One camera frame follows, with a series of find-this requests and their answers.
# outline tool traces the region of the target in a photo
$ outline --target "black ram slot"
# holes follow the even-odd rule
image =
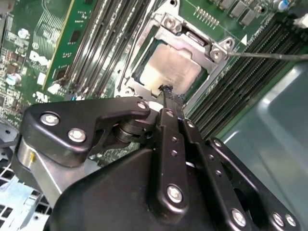
[[[80,73],[82,67],[88,60],[87,57],[89,56],[91,47],[93,46],[97,38],[97,33],[100,28],[99,25],[102,24],[103,20],[107,15],[107,12],[113,11],[111,2],[112,0],[105,2],[106,6],[104,9],[102,9],[104,0],[98,0],[94,7],[87,28],[83,34],[80,46],[78,47],[74,60],[72,61],[72,64],[70,65],[69,70],[67,72],[67,76],[70,78],[71,84],[73,86],[72,88],[75,88],[75,83],[80,82],[81,78]]]
[[[298,44],[296,47],[292,49],[292,53],[298,51]],[[269,62],[265,62],[256,73],[258,78],[254,81],[250,81],[247,83],[245,87],[245,91],[241,96],[237,95],[233,97],[225,107],[222,107],[218,113],[218,116],[215,117],[214,120],[211,120],[211,123],[208,123],[206,127],[204,127],[201,131],[201,134],[204,138],[207,138],[217,129],[217,127],[225,126],[228,121],[230,121],[234,116],[236,116],[238,111],[244,109],[246,104],[250,99],[254,98],[259,91],[268,84],[268,82],[279,73],[279,71],[285,66],[286,61],[277,61],[270,60]]]
[[[280,61],[280,63],[275,67],[275,69],[271,73],[269,73],[269,75],[275,76],[286,64],[287,61]],[[203,138],[206,139],[207,137],[210,137],[212,134],[218,134],[221,131],[221,129],[223,129],[237,115],[238,111],[243,110],[247,106],[249,101],[258,95],[259,91],[262,90],[262,88],[266,86],[270,82],[270,80],[271,78],[267,78],[267,76],[265,76],[265,81],[262,81],[255,88],[254,92],[249,94],[245,100],[238,102],[236,104],[237,107],[234,107],[228,111],[227,110],[223,111],[222,113],[224,114],[224,116],[215,121],[213,124],[210,124],[209,129],[205,129],[202,131]]]
[[[121,1],[114,1],[112,4],[112,8],[117,8]],[[91,49],[90,55],[89,55],[89,65],[84,66],[83,70],[81,72],[81,76],[84,77],[82,82],[77,83],[78,84],[78,91],[83,91],[87,86],[88,83],[90,82],[90,79],[93,77],[93,72],[97,65],[99,65],[100,58],[103,56],[104,53],[106,53],[107,48],[110,48],[110,39],[114,36],[115,34],[115,28],[118,26],[118,23],[122,19],[122,13],[125,10],[126,4],[122,4],[121,8],[119,9],[119,12],[117,13],[116,17],[115,16],[115,11],[109,11],[107,14],[107,17],[104,18],[104,21],[102,23],[102,27],[100,28],[99,35],[97,37],[97,40],[95,42],[95,45]],[[109,28],[109,22],[114,20],[113,24]]]
[[[283,31],[278,31],[277,32],[277,36],[275,36],[276,38],[279,38],[280,44],[281,42],[283,42]],[[270,40],[268,43],[266,43],[264,45],[264,47],[259,51],[259,52],[273,52],[273,49],[275,48],[275,46],[277,45],[277,42],[274,40]],[[256,58],[249,58],[247,63],[247,67],[244,67],[241,72],[240,75],[243,77],[246,77],[248,75],[250,75],[253,71],[257,70],[257,67],[262,64],[262,62],[266,62],[265,59],[256,59]],[[242,90],[241,86],[247,81],[246,78],[236,78],[235,81],[233,81],[231,84],[229,84],[229,86],[226,87],[226,90],[223,91],[222,93],[219,93],[219,96],[216,97],[216,99],[211,102],[211,104],[217,104],[217,105],[222,105],[224,102],[227,102],[228,98],[232,97],[233,94],[235,94],[235,92],[233,93],[233,91],[240,91]],[[198,123],[196,124],[197,126],[200,126],[199,129],[202,129],[204,126],[206,126],[206,120],[212,119],[212,117],[214,117],[214,113],[213,110],[216,110],[215,107],[209,107],[212,109],[212,111],[210,111],[209,113],[206,112],[206,118],[203,117],[200,121],[198,121]]]
[[[292,20],[275,16],[245,52],[296,54],[307,43],[303,31],[293,31]],[[286,61],[238,58],[191,116],[203,138],[216,135],[284,67]]]
[[[103,93],[103,90],[106,87],[106,84],[108,80],[110,79],[112,73],[115,70],[116,64],[120,61],[120,58],[122,54],[124,53],[124,50],[126,46],[128,45],[128,42],[130,38],[133,36],[133,33],[135,31],[135,28],[137,27],[139,21],[141,20],[141,17],[143,16],[144,12],[147,9],[147,6],[149,4],[149,1],[145,1],[142,3],[142,7],[139,8],[138,13],[136,14],[134,20],[132,21],[131,25],[128,26],[128,33],[125,36],[125,39],[122,41],[122,45],[120,46],[120,49],[115,53],[113,56],[113,59],[111,60],[111,64],[108,66],[108,69],[104,73],[103,77],[101,78],[101,81],[98,85],[98,87],[95,89],[95,95],[101,96]]]
[[[122,28],[124,27],[124,24],[126,23],[126,19],[128,18],[130,12],[132,11],[133,8],[139,9],[140,6],[141,6],[141,2],[142,2],[142,1],[139,1],[139,2],[137,2],[138,4],[135,5],[135,4],[132,4],[131,2],[128,1],[128,5],[125,7],[126,10],[125,10],[125,12],[124,12],[124,14],[123,14],[123,19],[118,23],[118,27],[117,27],[117,29],[116,29],[116,31],[115,31],[115,36],[114,36],[114,37],[111,37],[111,41],[109,41],[109,42],[112,44],[112,46],[114,46],[113,40],[116,38],[116,35],[118,35],[118,34],[121,32]],[[113,56],[111,57],[110,63],[113,61],[114,57],[116,56],[116,52],[117,52],[118,48],[119,48],[119,46],[117,46],[117,48],[115,49],[114,54],[113,54]],[[94,72],[93,72],[93,75],[92,75],[92,78],[91,78],[91,82],[88,84],[88,87],[89,87],[89,89],[90,89],[90,94],[93,93],[93,92],[95,92],[95,90],[97,89],[97,87],[100,85],[99,83],[100,83],[101,80],[102,80],[102,76],[100,75],[100,72],[101,72],[101,70],[102,70],[102,68],[103,68],[103,65],[104,65],[104,63],[105,63],[106,58],[108,57],[108,55],[109,55],[109,52],[106,52],[106,53],[104,53],[104,54],[101,56],[100,62],[99,62],[99,64],[96,66],[96,68],[95,68],[95,70],[94,70]]]
[[[246,52],[258,52],[260,44],[264,44],[278,29],[280,25],[274,24],[272,21],[268,27],[261,33],[261,35],[247,48]],[[214,101],[214,97],[219,97],[223,91],[230,87],[230,84],[236,79],[237,74],[245,67],[245,65],[251,60],[251,58],[238,58],[236,63],[232,66],[230,71],[224,76],[224,78],[214,87],[210,94],[204,99],[202,105],[192,116],[191,120],[198,121]]]

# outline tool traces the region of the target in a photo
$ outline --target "screw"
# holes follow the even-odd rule
[[[282,218],[281,218],[277,213],[273,213],[273,217],[274,217],[275,222],[276,222],[279,226],[281,226],[281,227],[284,226],[284,223],[283,223]]]
[[[170,117],[173,117],[173,116],[174,116],[174,115],[173,115],[173,112],[172,112],[172,111],[169,111],[169,110],[167,111],[167,115],[170,116]]]
[[[187,124],[188,124],[188,126],[191,127],[191,128],[194,127],[194,125],[193,125],[193,123],[192,123],[191,121],[187,121]]]
[[[221,147],[221,144],[217,140],[214,140],[214,144],[218,147]]]
[[[242,227],[245,227],[246,226],[246,220],[245,220],[245,217],[242,215],[242,213],[237,210],[237,209],[233,209],[232,210],[232,216],[235,220],[235,222],[239,225],[239,226],[242,226]]]
[[[85,141],[86,133],[81,129],[73,128],[72,130],[69,131],[68,137],[74,142],[81,143]]]
[[[230,48],[230,47],[231,47],[231,45],[232,45],[232,41],[231,41],[231,40],[228,40],[228,41],[226,42],[226,46],[227,46],[227,48]]]
[[[175,19],[174,18],[167,18],[165,20],[165,26],[168,28],[168,29],[172,29],[174,26],[175,26]]]
[[[219,56],[220,56],[220,52],[216,52],[216,53],[214,54],[214,59],[218,59]]]
[[[179,140],[178,140],[178,138],[176,138],[176,137],[172,137],[172,141],[173,141],[174,143],[177,143]]]
[[[56,115],[50,113],[42,115],[40,117],[40,120],[43,124],[48,126],[55,126],[60,122],[59,118]]]
[[[175,151],[175,150],[172,150],[171,155],[174,156],[174,157],[176,157],[176,156],[178,156],[178,152]]]
[[[287,219],[288,223],[290,225],[292,225],[293,227],[296,226],[295,220],[293,219],[293,217],[291,217],[289,214],[285,215],[285,218]]]
[[[180,31],[182,30],[182,26],[181,26],[181,25],[177,25],[177,26],[175,27],[175,30],[176,30],[177,32],[180,32]]]
[[[183,200],[183,195],[178,187],[170,185],[167,188],[167,194],[171,201],[174,203],[180,203]]]
[[[144,103],[142,103],[142,102],[138,102],[137,105],[141,109],[145,109],[146,108],[146,105],[144,105]]]

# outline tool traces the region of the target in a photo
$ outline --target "gray plastic panel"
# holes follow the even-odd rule
[[[294,66],[222,140],[308,230],[308,63]]]

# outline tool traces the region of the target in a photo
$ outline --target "electrolytic capacitor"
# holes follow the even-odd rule
[[[21,82],[21,76],[18,73],[8,74],[5,81],[7,84],[15,86]]]
[[[273,8],[278,12],[284,12],[288,9],[289,2],[288,0],[274,0],[273,1]]]

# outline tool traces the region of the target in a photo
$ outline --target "motherboard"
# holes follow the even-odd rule
[[[34,103],[183,97],[217,135],[294,63],[228,52],[307,52],[296,0],[16,0],[3,14],[0,117],[19,127]]]

